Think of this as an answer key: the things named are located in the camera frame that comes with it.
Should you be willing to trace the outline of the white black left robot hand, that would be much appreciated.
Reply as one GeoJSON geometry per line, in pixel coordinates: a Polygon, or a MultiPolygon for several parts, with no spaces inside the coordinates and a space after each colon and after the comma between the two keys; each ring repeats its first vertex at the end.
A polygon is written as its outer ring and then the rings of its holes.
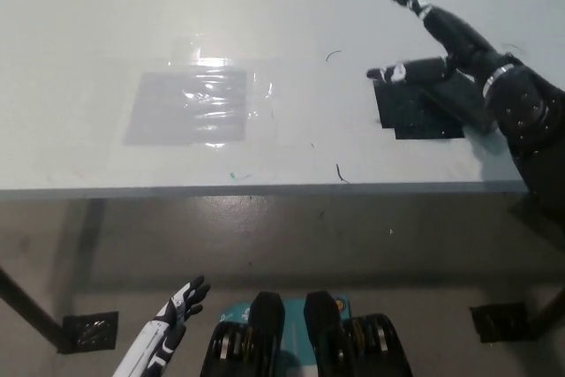
{"type": "Polygon", "coordinates": [[[200,275],[175,292],[141,329],[113,376],[163,376],[185,336],[186,322],[202,311],[209,290],[200,275]]]}

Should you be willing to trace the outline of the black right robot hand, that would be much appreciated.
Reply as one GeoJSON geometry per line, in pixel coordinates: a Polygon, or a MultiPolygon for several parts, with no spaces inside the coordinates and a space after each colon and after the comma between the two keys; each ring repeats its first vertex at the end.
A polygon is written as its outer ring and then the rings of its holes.
{"type": "Polygon", "coordinates": [[[484,84],[499,68],[521,63],[513,55],[497,51],[473,26],[450,11],[425,0],[391,1],[413,12],[447,55],[370,69],[366,77],[374,82],[428,84],[460,71],[484,84]]]}

